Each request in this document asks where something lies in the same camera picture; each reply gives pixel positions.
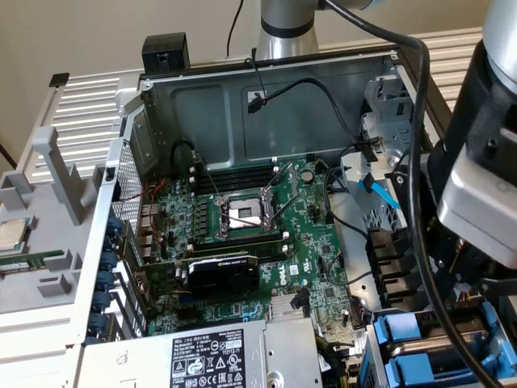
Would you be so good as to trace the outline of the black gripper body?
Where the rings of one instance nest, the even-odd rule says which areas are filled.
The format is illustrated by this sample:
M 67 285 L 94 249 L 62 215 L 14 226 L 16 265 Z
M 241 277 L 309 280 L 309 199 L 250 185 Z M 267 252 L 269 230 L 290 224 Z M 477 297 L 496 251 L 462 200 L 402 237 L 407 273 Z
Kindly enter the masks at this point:
M 429 187 L 424 241 L 442 295 L 456 284 L 483 293 L 516 293 L 516 187 L 442 141 L 423 165 Z

